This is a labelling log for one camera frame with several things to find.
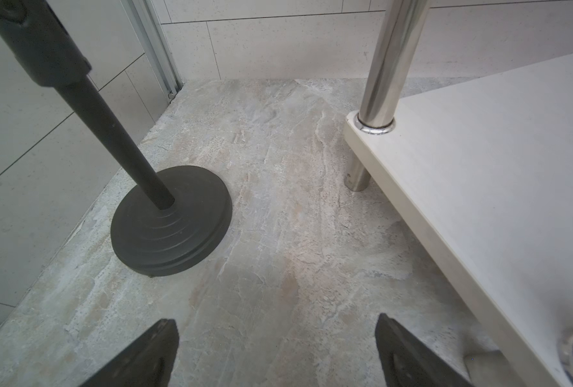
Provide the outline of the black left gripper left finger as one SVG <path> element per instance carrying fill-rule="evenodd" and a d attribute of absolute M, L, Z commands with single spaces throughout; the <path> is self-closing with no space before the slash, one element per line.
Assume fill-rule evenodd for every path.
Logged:
<path fill-rule="evenodd" d="M 180 343 L 174 319 L 160 319 L 84 386 L 167 386 Z"/>

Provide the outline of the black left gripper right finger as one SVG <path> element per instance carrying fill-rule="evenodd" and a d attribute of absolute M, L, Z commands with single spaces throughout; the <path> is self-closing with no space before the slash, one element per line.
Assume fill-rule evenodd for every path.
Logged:
<path fill-rule="evenodd" d="M 388 386 L 470 386 L 397 320 L 380 314 L 375 341 Z"/>

